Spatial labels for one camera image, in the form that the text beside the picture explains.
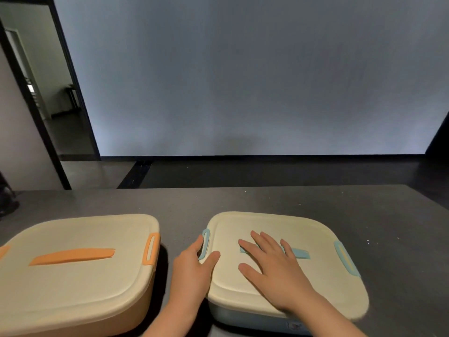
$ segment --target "cream lid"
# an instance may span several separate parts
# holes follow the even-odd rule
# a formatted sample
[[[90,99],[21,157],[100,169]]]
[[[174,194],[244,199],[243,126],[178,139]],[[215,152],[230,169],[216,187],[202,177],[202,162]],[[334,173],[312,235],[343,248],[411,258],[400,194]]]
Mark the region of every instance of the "cream lid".
[[[0,259],[0,335],[91,323],[125,311],[147,289],[159,244],[158,221],[143,214],[48,221],[20,232]],[[30,266],[73,251],[104,256]]]
[[[210,302],[231,310],[286,317],[238,270],[238,265],[245,262],[260,271],[238,244],[240,238],[253,241],[250,232],[254,230],[264,231],[278,242],[283,238],[297,249],[302,257],[297,261],[313,288],[345,317],[359,319],[367,312],[368,293],[355,265],[335,234],[322,223],[304,217],[224,212],[215,215],[207,229],[205,242],[208,240],[208,244],[205,244],[205,258],[200,262],[212,251],[221,252],[207,295]]]

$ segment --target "right hand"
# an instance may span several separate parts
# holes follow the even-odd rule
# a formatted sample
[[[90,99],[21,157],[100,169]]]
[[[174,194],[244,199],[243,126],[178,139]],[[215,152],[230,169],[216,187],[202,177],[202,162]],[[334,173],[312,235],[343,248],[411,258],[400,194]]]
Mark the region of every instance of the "right hand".
[[[251,237],[260,248],[241,239],[239,245],[254,257],[262,274],[245,263],[239,265],[239,271],[277,309],[293,312],[299,303],[306,308],[317,292],[298,265],[290,245],[281,239],[284,253],[276,240],[264,232],[251,231]]]

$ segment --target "left hand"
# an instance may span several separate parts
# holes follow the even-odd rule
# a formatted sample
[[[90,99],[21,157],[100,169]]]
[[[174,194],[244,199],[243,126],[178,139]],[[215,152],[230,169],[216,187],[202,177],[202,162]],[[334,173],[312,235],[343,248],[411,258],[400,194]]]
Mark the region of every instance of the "left hand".
[[[203,236],[200,235],[173,262],[168,301],[171,306],[182,308],[185,312],[194,312],[195,315],[209,291],[212,271],[220,258],[220,252],[213,251],[205,262],[200,264],[197,253],[202,245]]]

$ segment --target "white wall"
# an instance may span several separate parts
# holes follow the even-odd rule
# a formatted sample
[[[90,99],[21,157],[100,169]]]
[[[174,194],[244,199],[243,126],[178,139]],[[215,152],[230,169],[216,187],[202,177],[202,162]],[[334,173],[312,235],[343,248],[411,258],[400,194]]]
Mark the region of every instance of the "white wall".
[[[48,6],[2,2],[0,19],[18,30],[48,113],[70,110],[63,89],[72,79]]]
[[[13,190],[63,189],[1,48],[0,172]]]
[[[55,0],[102,156],[423,154],[449,0]]]

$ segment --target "blue handle strip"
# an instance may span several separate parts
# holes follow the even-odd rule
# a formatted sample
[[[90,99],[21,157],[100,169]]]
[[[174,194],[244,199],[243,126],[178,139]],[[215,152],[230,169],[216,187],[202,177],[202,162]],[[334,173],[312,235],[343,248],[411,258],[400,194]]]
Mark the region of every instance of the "blue handle strip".
[[[292,249],[293,254],[295,255],[296,259],[310,259],[310,254],[309,252],[305,251],[304,249]],[[240,252],[241,253],[246,253],[248,254],[247,251],[245,251],[241,246],[240,246]]]
[[[345,247],[341,243],[341,241],[334,241],[335,250],[337,251],[338,256],[340,257],[341,262],[346,267],[346,270],[351,275],[355,275],[356,277],[360,277],[360,273],[357,270],[354,262],[346,251]]]
[[[207,247],[209,245],[209,237],[210,237],[210,230],[206,228],[203,230],[203,250],[201,251],[201,255],[198,257],[198,260],[204,259],[207,252]]]

